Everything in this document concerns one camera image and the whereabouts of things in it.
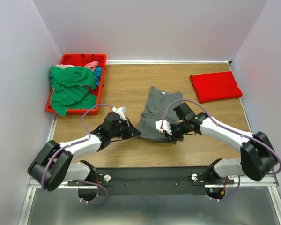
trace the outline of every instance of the wall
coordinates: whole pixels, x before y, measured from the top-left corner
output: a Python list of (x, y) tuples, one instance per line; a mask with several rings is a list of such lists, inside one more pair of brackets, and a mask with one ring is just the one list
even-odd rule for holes
[(253, 131), (267, 133), (281, 157), (281, 0), (266, 4), (232, 69)]
[(0, 1), (0, 225), (18, 223), (27, 168), (45, 143), (49, 66), (60, 53), (30, 0)]
[(233, 60), (266, 0), (34, 0), (62, 53)]

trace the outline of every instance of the green towel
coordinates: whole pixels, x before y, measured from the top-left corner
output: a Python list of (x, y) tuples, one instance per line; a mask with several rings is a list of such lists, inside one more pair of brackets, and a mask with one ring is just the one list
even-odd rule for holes
[(93, 72), (85, 67), (69, 67), (61, 69), (51, 67), (51, 87), (54, 92), (50, 106), (61, 116), (67, 109), (89, 109), (97, 102), (97, 96), (92, 95), (86, 86), (96, 89)]

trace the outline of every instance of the red basket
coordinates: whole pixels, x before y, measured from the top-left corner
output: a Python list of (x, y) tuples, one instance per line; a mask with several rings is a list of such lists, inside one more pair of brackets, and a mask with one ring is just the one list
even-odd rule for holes
[[(61, 58), (60, 63), (64, 64), (65, 62), (67, 62), (69, 60), (69, 58), (72, 55), (81, 55), (81, 54), (64, 54)], [(100, 80), (100, 86), (97, 87), (96, 90), (92, 90), (91, 93), (93, 95), (97, 95), (97, 103), (100, 103), (100, 99), (101, 99), (101, 93), (102, 93), (102, 87), (103, 85), (103, 80), (104, 80), (104, 73), (105, 73), (105, 69), (106, 69), (106, 55), (104, 54), (84, 54), (85, 56), (90, 56), (92, 58), (92, 61), (98, 61), (99, 62), (99, 67), (102, 68), (102, 75), (101, 75), (101, 80)], [(50, 106), (50, 100), (51, 100), (51, 96), (52, 96), (53, 90), (50, 91), (50, 95), (47, 101), (47, 105), (46, 105), (46, 111), (48, 112), (52, 112), (57, 114), (57, 112), (55, 112), (54, 109), (52, 109), (52, 107)], [(67, 115), (83, 115), (88, 109), (68, 109), (67, 110)], [(98, 115), (99, 113), (99, 107), (97, 106), (96, 108), (90, 110), (88, 112), (87, 115)]]

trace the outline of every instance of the wooden table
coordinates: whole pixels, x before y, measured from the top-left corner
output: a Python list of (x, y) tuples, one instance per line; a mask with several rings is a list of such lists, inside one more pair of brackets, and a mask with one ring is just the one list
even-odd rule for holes
[[(148, 98), (155, 86), (167, 92), (182, 92), (183, 98), (197, 101), (190, 75), (229, 71), (227, 64), (156, 64), (108, 65), (105, 72), (101, 103), (114, 107), (126, 106), (125, 115), (136, 127)], [(219, 121), (240, 130), (249, 131), (245, 114), (238, 98), (204, 103), (204, 107)], [(189, 103), (199, 113), (201, 110)], [(99, 126), (110, 108), (101, 107), (97, 116), (85, 119), (90, 130)], [(86, 135), (81, 116), (58, 117), (54, 140), (67, 142)], [(235, 158), (239, 153), (211, 137), (185, 136), (183, 142), (155, 143), (141, 138), (111, 143), (100, 152), (80, 158), (95, 167), (138, 166), (195, 166), (209, 165), (217, 158)]]

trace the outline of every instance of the gray floor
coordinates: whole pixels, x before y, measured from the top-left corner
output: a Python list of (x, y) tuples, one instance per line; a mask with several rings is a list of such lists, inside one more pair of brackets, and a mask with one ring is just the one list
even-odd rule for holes
[(29, 225), (278, 225), (267, 187), (241, 187), (226, 202), (205, 196), (111, 196), (103, 205), (80, 203), (76, 188), (38, 189)]

